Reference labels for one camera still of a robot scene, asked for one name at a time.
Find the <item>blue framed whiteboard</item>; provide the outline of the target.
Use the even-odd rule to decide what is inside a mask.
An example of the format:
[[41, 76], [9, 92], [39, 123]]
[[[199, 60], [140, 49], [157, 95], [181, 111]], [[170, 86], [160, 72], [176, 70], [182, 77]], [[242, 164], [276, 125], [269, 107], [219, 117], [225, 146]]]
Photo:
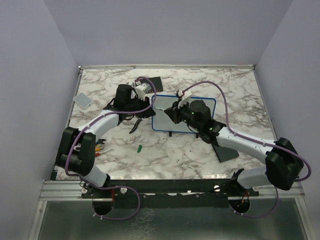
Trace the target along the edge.
[[[155, 109], [155, 107], [167, 109], [172, 107], [173, 103], [176, 102], [178, 98], [175, 95], [157, 95], [155, 103], [152, 106], [152, 109], [155, 111], [156, 115], [152, 117], [151, 125], [154, 131], [158, 132], [173, 132], [173, 133], [188, 133], [194, 134], [195, 130], [188, 128], [188, 126], [180, 122], [178, 124], [174, 124], [172, 120], [164, 113], [164, 111], [160, 111]], [[189, 100], [189, 103], [196, 100], [203, 100], [207, 107], [210, 108], [211, 117], [213, 118], [215, 115], [216, 104], [217, 101], [215, 98], [212, 97], [199, 97], [199, 96], [192, 96]]]

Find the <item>green marker cap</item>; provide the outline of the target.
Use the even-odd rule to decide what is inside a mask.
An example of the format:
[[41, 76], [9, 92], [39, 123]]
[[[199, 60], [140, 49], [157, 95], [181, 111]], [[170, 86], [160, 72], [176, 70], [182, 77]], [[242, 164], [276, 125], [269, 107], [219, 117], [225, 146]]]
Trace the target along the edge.
[[141, 152], [142, 147], [143, 147], [143, 146], [142, 146], [141, 144], [138, 146], [137, 153], [140, 153], [140, 152]]

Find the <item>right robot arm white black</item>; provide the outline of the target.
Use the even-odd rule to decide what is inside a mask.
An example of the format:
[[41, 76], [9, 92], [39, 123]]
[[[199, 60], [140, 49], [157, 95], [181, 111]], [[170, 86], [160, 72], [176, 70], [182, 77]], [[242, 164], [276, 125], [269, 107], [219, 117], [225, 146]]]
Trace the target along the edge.
[[242, 195], [247, 189], [265, 185], [288, 191], [304, 167], [289, 140], [258, 139], [230, 130], [226, 124], [212, 118], [211, 110], [203, 100], [195, 100], [182, 107], [174, 102], [164, 113], [173, 123], [184, 122], [197, 131], [207, 144], [241, 152], [264, 164], [252, 169], [240, 169], [233, 174], [229, 189], [236, 196]]

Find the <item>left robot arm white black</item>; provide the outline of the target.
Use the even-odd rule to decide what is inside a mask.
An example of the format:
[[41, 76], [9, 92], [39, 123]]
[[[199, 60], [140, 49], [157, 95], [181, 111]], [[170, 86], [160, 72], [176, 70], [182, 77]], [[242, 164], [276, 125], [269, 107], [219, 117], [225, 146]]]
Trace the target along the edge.
[[156, 113], [151, 108], [150, 98], [146, 96], [153, 86], [152, 83], [135, 87], [118, 85], [115, 97], [97, 117], [78, 128], [69, 126], [63, 131], [55, 165], [63, 168], [68, 176], [76, 175], [92, 184], [97, 196], [106, 197], [111, 190], [111, 177], [95, 165], [96, 142], [129, 116], [154, 116]]

